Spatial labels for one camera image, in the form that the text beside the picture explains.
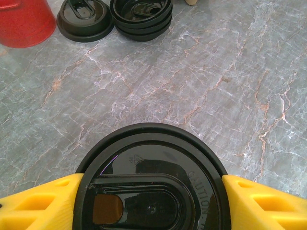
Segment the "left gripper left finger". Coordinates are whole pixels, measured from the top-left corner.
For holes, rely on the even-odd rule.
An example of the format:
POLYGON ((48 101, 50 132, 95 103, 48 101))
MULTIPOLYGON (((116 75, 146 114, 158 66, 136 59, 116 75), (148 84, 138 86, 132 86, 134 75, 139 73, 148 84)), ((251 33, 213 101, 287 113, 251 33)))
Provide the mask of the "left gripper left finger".
POLYGON ((0 199, 2 230, 71 230, 76 193, 83 177, 75 173, 0 199))

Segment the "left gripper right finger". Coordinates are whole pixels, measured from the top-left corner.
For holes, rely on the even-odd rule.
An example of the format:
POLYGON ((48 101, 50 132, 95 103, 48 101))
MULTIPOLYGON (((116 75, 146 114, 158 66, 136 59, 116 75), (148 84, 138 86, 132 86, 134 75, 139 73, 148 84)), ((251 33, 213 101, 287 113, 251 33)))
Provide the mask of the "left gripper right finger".
POLYGON ((222 177, 233 230, 305 230, 307 201, 233 176, 222 177))

